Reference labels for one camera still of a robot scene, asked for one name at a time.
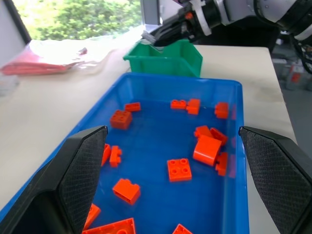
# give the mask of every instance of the green plastic bin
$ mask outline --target green plastic bin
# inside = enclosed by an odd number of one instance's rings
[[[202,55],[188,40],[179,40],[162,51],[137,43],[123,57],[129,60],[133,72],[199,77]]]

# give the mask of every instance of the lego brick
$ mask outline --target lego brick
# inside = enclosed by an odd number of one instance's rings
[[[226,167],[228,164],[228,153],[223,152],[220,155],[218,155],[217,164],[215,165],[215,170],[218,171],[219,176],[225,176],[226,175]]]
[[[186,101],[185,100],[172,100],[170,104],[171,109],[186,109]]]
[[[105,164],[107,159],[110,157],[111,152],[112,152],[111,146],[109,144],[105,144],[104,145],[104,151],[103,151],[103,157],[102,157],[102,166]]]
[[[113,192],[122,200],[133,205],[138,197],[141,195],[140,186],[132,184],[128,179],[120,179],[113,187]]]
[[[192,172],[188,159],[182,158],[168,160],[167,164],[170,182],[192,179]]]
[[[210,132],[213,138],[217,140],[221,140],[221,146],[224,146],[226,142],[228,141],[228,137],[224,135],[222,132],[220,132],[217,128],[211,128]]]
[[[208,136],[201,136],[195,146],[193,158],[209,166],[214,166],[221,143],[221,140]]]
[[[175,231],[172,234],[192,234],[189,230],[183,227],[181,224],[178,224]]]
[[[121,149],[116,145],[112,146],[111,157],[109,159],[109,163],[111,164],[111,167],[117,167],[118,164],[121,163],[121,158],[120,158],[121,155],[122,155]]]
[[[110,119],[113,128],[127,130],[132,121],[132,114],[129,111],[116,110]]]
[[[83,231],[82,234],[136,234],[133,218]]]
[[[88,213],[86,223],[84,224],[84,228],[83,228],[84,230],[88,229],[88,227],[93,223],[93,221],[99,215],[99,213],[101,213],[101,209],[92,203],[89,213]]]
[[[198,115],[200,109],[200,100],[199,99],[191,99],[187,103],[186,110],[189,114]]]
[[[140,111],[141,103],[133,102],[133,103],[125,104],[125,110],[129,112]]]
[[[210,133],[209,128],[206,125],[197,127],[194,132],[194,136],[197,138],[200,138],[200,136],[202,135],[213,137],[213,135]]]
[[[229,104],[226,102],[219,102],[215,106],[214,114],[217,118],[227,119],[229,116]]]

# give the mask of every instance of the green foliage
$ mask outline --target green foliage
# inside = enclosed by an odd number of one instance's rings
[[[140,0],[32,0],[17,9],[33,39],[117,36],[141,24]]]

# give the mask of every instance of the table surface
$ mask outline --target table surface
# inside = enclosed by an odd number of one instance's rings
[[[295,141],[292,124],[269,51],[260,47],[202,46],[202,78],[242,83],[245,125],[269,130]],[[21,78],[17,90],[0,99],[0,209],[91,109],[129,70],[122,56],[129,48],[109,53],[94,75]],[[251,234],[278,234],[247,170]]]

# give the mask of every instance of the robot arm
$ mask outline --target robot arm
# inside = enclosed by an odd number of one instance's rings
[[[164,21],[154,46],[179,39],[191,42],[211,34],[211,29],[249,16],[287,31],[302,44],[312,42],[312,0],[179,0],[184,5]]]

